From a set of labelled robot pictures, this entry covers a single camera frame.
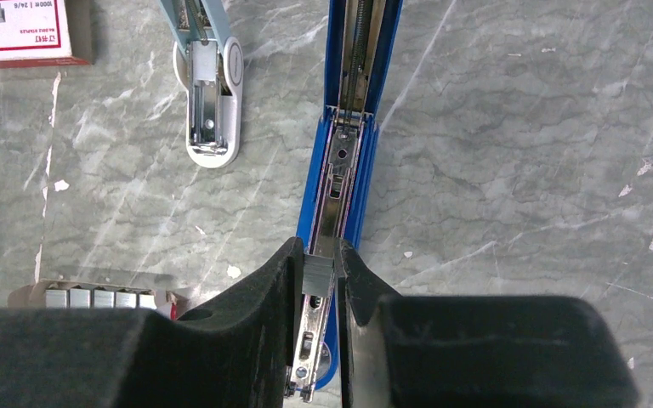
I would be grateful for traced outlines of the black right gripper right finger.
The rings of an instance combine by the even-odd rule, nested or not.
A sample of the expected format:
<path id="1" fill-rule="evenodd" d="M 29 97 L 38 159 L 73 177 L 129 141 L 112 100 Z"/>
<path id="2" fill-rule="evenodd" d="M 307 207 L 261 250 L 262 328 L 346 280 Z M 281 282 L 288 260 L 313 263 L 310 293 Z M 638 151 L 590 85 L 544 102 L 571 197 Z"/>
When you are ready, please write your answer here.
<path id="1" fill-rule="evenodd" d="M 345 407 L 635 407 L 602 315 L 577 297 L 402 295 L 334 249 Z"/>

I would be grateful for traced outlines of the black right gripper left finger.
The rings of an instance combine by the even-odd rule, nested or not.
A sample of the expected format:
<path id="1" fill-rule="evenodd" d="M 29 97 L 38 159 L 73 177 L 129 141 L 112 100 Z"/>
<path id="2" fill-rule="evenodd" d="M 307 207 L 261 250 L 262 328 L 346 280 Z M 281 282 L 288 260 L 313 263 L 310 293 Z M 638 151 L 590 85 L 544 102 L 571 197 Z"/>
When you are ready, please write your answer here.
<path id="1" fill-rule="evenodd" d="M 0 407 L 279 407 L 303 244 L 179 319 L 149 309 L 0 309 Z"/>

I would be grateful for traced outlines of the grey staple strip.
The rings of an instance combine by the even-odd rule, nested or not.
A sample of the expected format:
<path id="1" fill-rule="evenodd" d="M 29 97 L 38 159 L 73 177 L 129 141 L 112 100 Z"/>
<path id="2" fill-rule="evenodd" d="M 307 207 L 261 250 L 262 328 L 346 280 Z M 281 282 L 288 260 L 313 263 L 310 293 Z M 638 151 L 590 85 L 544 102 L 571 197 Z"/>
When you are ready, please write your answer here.
<path id="1" fill-rule="evenodd" d="M 329 298 L 334 285 L 334 259 L 316 255 L 304 255 L 304 295 Z"/>

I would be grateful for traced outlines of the grey staple strips tray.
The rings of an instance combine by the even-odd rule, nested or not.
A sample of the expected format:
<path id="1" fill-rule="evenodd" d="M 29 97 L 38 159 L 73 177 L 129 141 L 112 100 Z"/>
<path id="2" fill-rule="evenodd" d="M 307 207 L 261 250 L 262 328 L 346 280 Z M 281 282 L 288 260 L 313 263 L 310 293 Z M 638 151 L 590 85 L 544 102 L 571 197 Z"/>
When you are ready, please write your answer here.
<path id="1" fill-rule="evenodd" d="M 14 290 L 7 300 L 10 309 L 151 309 L 170 320 L 187 304 L 176 291 L 69 280 L 41 280 Z"/>

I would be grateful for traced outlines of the white red staple box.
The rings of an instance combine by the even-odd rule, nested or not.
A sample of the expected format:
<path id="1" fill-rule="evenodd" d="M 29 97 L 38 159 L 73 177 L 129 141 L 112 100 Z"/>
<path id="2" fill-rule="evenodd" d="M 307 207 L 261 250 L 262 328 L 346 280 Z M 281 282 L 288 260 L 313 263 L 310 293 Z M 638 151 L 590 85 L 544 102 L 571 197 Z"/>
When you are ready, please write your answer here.
<path id="1" fill-rule="evenodd" d="M 93 62 L 91 2 L 0 1 L 0 69 Z"/>

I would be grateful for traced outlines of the small white stapler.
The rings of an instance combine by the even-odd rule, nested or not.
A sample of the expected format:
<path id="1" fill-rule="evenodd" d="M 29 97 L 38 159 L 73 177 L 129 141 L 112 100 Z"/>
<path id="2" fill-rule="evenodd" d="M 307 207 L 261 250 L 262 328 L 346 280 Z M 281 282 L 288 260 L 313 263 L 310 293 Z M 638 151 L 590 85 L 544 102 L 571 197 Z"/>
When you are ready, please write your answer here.
<path id="1" fill-rule="evenodd" d="M 187 96 L 187 153 L 200 167 L 225 167 L 241 142 L 241 44 L 219 0 L 161 0 L 160 5 L 173 34 L 173 71 Z"/>

